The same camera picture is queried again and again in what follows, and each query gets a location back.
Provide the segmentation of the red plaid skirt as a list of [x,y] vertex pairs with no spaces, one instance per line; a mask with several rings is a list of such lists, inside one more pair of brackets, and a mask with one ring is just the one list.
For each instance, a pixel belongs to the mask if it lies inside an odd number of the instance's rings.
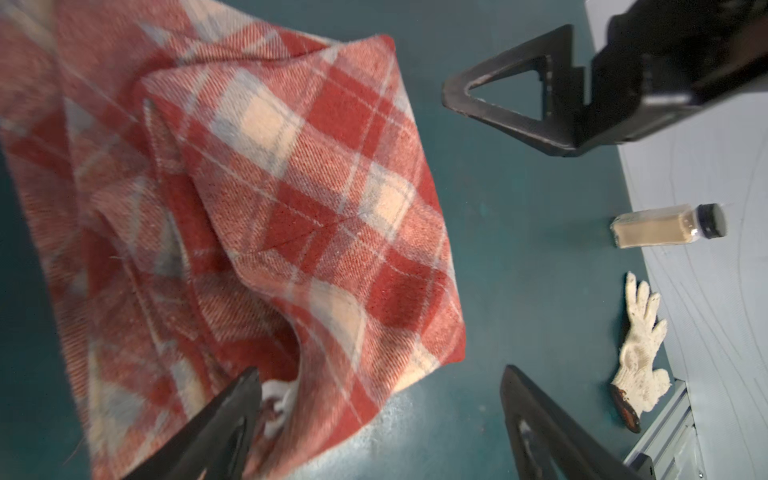
[[247,368],[283,477],[465,354],[393,40],[216,1],[5,1],[1,144],[96,479]]

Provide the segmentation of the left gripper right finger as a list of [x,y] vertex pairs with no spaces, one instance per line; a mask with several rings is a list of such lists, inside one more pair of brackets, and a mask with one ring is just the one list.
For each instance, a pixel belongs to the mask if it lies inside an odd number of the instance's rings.
[[638,479],[518,367],[500,384],[506,429],[521,479]]

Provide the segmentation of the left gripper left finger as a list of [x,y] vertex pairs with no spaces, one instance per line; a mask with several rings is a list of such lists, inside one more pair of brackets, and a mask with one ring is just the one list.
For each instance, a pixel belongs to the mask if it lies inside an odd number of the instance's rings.
[[261,402],[259,372],[249,367],[127,477],[240,479],[262,426]]

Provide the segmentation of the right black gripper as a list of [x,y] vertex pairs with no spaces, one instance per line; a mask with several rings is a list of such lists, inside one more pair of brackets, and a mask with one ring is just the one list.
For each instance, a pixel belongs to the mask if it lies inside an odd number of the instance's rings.
[[443,105],[547,155],[644,139],[767,88],[764,1],[636,1],[613,16],[584,69],[558,27],[445,80]]

